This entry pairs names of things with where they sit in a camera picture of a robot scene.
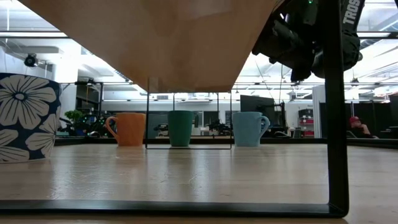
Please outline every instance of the white flower pattern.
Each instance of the white flower pattern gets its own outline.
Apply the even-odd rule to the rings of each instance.
[[[0,80],[0,124],[10,126],[20,122],[25,129],[32,130],[46,116],[49,105],[57,99],[52,88],[41,88],[49,83],[43,78],[13,75]]]
[[[3,129],[0,131],[0,163],[25,162],[29,160],[29,151],[7,146],[18,138],[16,130]]]
[[[55,114],[50,114],[44,121],[43,125],[40,125],[39,129],[45,131],[45,133],[34,133],[26,139],[25,144],[28,149],[35,151],[41,149],[42,154],[45,157],[49,157],[51,149],[54,147],[55,135],[59,124],[59,116],[61,107],[57,108]]]

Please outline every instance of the light blue mug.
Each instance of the light blue mug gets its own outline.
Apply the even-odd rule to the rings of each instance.
[[[270,122],[260,112],[238,112],[232,114],[235,146],[258,147],[261,136],[267,131]]]

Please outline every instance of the computer monitor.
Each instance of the computer monitor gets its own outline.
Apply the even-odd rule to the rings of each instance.
[[[272,98],[241,95],[241,112],[250,111],[261,112],[271,122],[270,127],[280,125],[275,114],[275,101]]]

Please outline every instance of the teal mug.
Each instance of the teal mug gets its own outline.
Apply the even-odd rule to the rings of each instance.
[[[188,147],[192,133],[192,111],[169,111],[169,138],[173,147]]]
[[[258,147],[260,138],[267,131],[270,122],[260,112],[238,112],[232,114],[232,124],[236,146]]]

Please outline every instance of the orange mug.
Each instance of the orange mug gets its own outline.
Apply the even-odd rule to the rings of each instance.
[[[107,118],[105,125],[119,146],[142,146],[145,118],[141,113],[116,113],[116,117]],[[109,126],[111,120],[116,122],[117,134]]]

